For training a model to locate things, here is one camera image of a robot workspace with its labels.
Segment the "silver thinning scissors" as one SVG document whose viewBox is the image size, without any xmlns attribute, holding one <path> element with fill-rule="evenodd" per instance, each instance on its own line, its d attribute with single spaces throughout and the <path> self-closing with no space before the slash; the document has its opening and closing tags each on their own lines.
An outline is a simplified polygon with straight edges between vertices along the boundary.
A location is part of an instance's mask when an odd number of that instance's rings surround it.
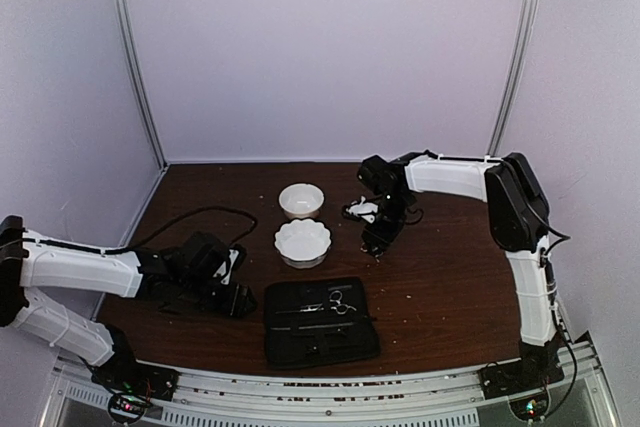
<svg viewBox="0 0 640 427">
<path fill-rule="evenodd" d="M 276 314 L 285 315 L 320 311 L 333 312 L 336 315 L 344 316 L 347 313 L 356 312 L 357 308 L 354 305 L 346 303 L 344 301 L 343 292 L 336 290 L 329 294 L 325 302 L 306 304 L 292 309 L 280 310 L 277 311 Z"/>
</svg>

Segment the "black zippered tool case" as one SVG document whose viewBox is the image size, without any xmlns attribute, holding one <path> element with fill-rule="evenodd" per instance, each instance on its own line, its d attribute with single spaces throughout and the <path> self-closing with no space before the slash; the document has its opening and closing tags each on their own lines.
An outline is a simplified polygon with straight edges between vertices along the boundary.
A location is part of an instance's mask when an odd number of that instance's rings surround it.
<svg viewBox="0 0 640 427">
<path fill-rule="evenodd" d="M 342 291 L 356 312 L 276 314 L 301 305 L 325 302 Z M 264 292 L 264 353 L 277 370 L 308 369 L 376 358 L 380 340 L 370 316 L 364 284 L 358 277 L 291 281 L 269 285 Z"/>
</svg>

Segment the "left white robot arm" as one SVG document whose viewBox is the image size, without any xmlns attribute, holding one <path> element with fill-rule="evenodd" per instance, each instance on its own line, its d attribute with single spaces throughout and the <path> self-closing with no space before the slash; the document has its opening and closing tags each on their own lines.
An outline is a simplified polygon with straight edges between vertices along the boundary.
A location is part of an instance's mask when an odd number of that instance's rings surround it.
<svg viewBox="0 0 640 427">
<path fill-rule="evenodd" d="M 148 375 L 126 334 L 73 312 L 44 288 L 161 302 L 184 296 L 201 310 L 243 318 L 257 308 L 251 289 L 232 279 L 245 257 L 241 245 L 204 232 L 162 250 L 106 248 L 44 236 L 9 215 L 1 222 L 1 324 L 77 355 L 98 378 L 133 391 Z"/>
</svg>

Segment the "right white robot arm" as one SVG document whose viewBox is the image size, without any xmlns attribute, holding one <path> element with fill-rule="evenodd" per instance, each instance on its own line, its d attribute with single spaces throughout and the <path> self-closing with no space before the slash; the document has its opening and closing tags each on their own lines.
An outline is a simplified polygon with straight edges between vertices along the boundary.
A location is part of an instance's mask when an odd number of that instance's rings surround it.
<svg viewBox="0 0 640 427">
<path fill-rule="evenodd" d="M 357 178 L 374 197 L 351 204 L 344 214 L 364 221 L 363 249 L 373 257 L 384 254 L 408 225 L 419 193 L 486 204 L 490 234 L 509 262 L 519 305 L 520 360 L 512 377 L 519 387 L 535 387 L 550 373 L 560 342 L 551 263 L 555 244 L 549 238 L 568 237 L 551 227 L 548 200 L 527 158 L 517 152 L 451 157 L 429 150 L 391 161 L 374 155 L 361 162 Z"/>
</svg>

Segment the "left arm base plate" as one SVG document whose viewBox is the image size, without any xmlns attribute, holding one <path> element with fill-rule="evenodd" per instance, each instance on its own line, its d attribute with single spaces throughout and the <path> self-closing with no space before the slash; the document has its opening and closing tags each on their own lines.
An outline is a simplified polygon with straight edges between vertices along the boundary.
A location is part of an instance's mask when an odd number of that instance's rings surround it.
<svg viewBox="0 0 640 427">
<path fill-rule="evenodd" d="M 170 368 L 138 364 L 133 373 L 110 373 L 104 368 L 90 368 L 92 381 L 106 390 L 130 394 L 144 400 L 171 401 L 179 373 Z"/>
</svg>

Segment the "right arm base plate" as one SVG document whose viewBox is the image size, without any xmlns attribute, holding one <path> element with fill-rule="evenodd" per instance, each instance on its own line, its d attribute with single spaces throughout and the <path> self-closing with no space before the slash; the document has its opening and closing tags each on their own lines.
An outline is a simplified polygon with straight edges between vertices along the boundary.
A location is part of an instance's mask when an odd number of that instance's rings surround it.
<svg viewBox="0 0 640 427">
<path fill-rule="evenodd" d="M 503 364 L 490 363 L 478 371 L 486 400 L 521 394 L 557 383 L 565 378 L 561 367 L 552 366 L 542 373 L 527 371 L 522 360 Z"/>
</svg>

